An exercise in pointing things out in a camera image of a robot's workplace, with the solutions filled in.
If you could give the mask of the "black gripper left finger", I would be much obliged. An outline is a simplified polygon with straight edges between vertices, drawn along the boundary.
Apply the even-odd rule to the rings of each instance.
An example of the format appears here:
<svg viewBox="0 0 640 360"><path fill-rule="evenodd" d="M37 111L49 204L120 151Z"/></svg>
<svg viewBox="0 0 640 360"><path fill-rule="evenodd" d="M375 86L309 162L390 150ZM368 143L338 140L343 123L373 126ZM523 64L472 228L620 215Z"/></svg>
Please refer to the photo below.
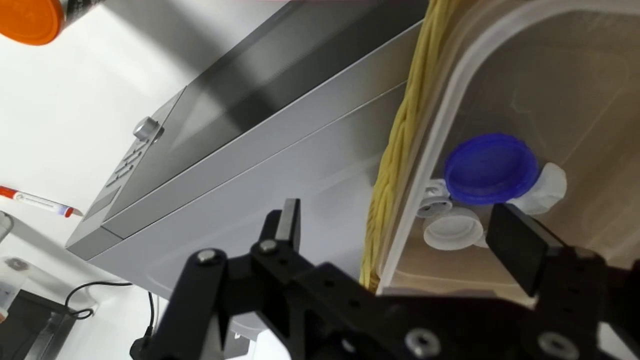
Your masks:
<svg viewBox="0 0 640 360"><path fill-rule="evenodd" d="M256 244L231 258L194 251L180 271L154 329L131 347L135 360L224 360L231 321L256 313L294 360L365 360L373 335L355 321L338 288L360 302L366 291L332 264L314 265L301 251L302 204L272 210Z"/></svg>

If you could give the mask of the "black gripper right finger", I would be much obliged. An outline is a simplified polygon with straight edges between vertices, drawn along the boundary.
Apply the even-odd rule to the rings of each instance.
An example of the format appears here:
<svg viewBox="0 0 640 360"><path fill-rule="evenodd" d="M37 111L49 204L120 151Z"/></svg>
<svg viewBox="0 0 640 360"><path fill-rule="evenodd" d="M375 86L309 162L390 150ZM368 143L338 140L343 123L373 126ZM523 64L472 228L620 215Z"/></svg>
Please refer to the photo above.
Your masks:
<svg viewBox="0 0 640 360"><path fill-rule="evenodd" d="M606 357L599 344L601 324L638 354L638 264L631 269L610 265L511 204L492 208L487 239L517 283L537 299L533 339L545 357Z"/></svg>

